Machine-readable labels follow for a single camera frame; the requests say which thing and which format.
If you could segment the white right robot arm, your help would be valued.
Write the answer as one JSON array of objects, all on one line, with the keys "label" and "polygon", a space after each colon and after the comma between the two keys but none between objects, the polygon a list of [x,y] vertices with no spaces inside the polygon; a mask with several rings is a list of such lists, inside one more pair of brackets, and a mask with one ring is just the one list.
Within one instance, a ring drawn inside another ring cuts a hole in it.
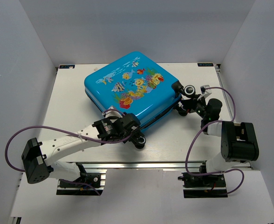
[{"label": "white right robot arm", "polygon": [[[185,159],[185,169],[189,175],[198,176],[199,182],[204,186],[209,186],[215,181],[215,175],[233,171],[232,168],[240,163],[256,161],[259,157],[259,147],[252,123],[234,123],[220,120],[222,102],[212,98],[206,103],[205,98],[211,94],[212,89],[226,91],[221,87],[201,87],[201,94],[196,94],[195,87],[188,85],[181,87],[179,92],[188,97],[182,101],[187,112],[195,112],[201,118],[201,129],[192,140]],[[205,163],[206,170],[196,174],[188,169],[189,156],[192,147],[201,133],[219,136],[221,138],[220,152]]]}]

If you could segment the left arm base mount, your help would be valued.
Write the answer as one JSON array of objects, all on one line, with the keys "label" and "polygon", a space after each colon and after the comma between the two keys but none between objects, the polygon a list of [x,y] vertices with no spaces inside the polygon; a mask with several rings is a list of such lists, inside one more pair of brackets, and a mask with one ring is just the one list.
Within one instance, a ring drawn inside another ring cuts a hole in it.
[{"label": "left arm base mount", "polygon": [[58,181],[56,194],[59,196],[100,196],[104,190],[106,170],[86,169],[85,178],[76,180],[84,184]]}]

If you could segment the blue hard-shell suitcase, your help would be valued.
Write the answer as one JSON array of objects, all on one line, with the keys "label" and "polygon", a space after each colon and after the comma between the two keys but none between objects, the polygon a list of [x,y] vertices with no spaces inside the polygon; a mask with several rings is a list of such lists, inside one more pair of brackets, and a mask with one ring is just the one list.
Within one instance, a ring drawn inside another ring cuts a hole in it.
[{"label": "blue hard-shell suitcase", "polygon": [[141,132],[172,110],[184,87],[171,73],[144,54],[134,51],[88,75],[87,96],[105,111],[111,106],[134,114]]}]

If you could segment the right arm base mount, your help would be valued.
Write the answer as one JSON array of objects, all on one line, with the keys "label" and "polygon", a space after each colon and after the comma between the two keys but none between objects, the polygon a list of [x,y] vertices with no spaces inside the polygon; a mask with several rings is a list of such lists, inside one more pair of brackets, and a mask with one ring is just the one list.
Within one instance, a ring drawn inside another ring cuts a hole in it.
[{"label": "right arm base mount", "polygon": [[224,175],[193,176],[185,172],[178,180],[183,182],[184,198],[228,197]]}]

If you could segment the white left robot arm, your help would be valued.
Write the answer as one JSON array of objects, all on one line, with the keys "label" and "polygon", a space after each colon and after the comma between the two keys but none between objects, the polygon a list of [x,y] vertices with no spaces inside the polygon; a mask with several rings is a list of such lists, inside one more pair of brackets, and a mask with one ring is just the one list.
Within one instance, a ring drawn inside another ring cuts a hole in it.
[{"label": "white left robot arm", "polygon": [[121,114],[112,107],[103,114],[103,119],[77,133],[67,133],[63,137],[41,142],[36,138],[28,140],[21,156],[27,182],[36,184],[47,178],[55,178],[82,186],[89,177],[83,165],[62,162],[62,158],[104,144],[129,141],[138,149],[144,147],[146,139],[141,132],[141,123],[134,114]]}]

